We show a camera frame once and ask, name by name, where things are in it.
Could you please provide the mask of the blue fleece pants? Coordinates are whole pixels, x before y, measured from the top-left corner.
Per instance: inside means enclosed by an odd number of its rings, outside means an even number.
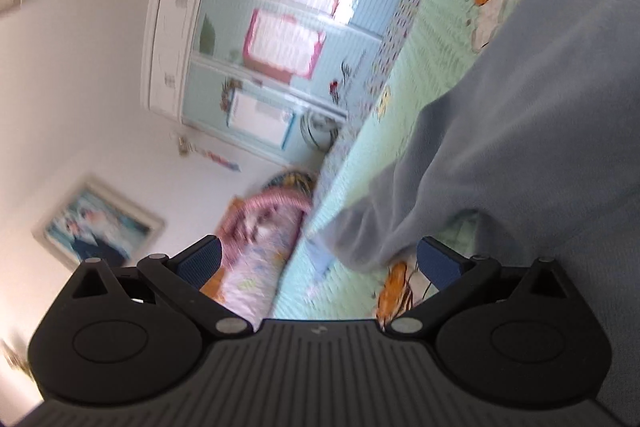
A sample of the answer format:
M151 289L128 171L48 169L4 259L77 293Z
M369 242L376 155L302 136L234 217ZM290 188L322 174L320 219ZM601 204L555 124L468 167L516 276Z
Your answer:
M639 419L639 0L521 0L407 150L314 239L385 265L465 213L506 265L551 257L613 347L600 401Z

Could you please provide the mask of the pink knitted blanket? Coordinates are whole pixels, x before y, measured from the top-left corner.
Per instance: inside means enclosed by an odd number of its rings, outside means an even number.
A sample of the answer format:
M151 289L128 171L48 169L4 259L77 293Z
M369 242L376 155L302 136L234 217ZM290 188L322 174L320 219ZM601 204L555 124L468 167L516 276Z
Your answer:
M316 183L314 174L288 169L278 173L256 194L232 199L216 230L222 265L230 269L248 246L262 246L281 230L295 244L312 208Z

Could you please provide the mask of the framed wedding photo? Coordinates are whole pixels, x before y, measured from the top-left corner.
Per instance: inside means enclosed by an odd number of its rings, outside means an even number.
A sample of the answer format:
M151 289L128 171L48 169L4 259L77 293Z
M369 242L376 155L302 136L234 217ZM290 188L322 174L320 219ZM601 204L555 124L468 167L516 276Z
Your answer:
M32 236L67 268L90 258L120 268L137 262L164 228L161 217L90 174L40 220Z

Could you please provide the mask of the sliding door wardrobe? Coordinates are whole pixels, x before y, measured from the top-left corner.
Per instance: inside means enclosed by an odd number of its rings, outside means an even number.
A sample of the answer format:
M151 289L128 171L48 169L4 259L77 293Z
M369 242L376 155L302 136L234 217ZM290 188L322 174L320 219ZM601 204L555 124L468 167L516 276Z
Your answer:
M318 168L364 102L399 0L150 0L141 101L283 165Z

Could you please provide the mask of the green quilted bee bedspread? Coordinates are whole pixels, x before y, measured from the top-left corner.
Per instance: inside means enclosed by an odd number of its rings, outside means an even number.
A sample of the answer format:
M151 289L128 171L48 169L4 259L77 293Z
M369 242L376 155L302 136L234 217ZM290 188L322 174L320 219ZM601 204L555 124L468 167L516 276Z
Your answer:
M375 317L390 269L357 273L314 252L310 240L367 193L405 150L420 109L445 94L475 62L473 0L400 0L363 96L321 168L314 212L280 278L275 319Z

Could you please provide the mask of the wall lamp with tassel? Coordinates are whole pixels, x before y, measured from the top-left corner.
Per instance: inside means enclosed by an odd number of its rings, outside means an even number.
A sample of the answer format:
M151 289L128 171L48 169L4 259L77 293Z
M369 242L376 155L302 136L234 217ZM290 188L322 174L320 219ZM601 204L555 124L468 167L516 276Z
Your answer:
M198 155L229 171L241 171L241 167L237 162L231 161L224 156L220 156L214 153L212 150L206 150L206 148L200 147L198 144L190 141L185 135L177 134L176 143L178 154L181 157Z

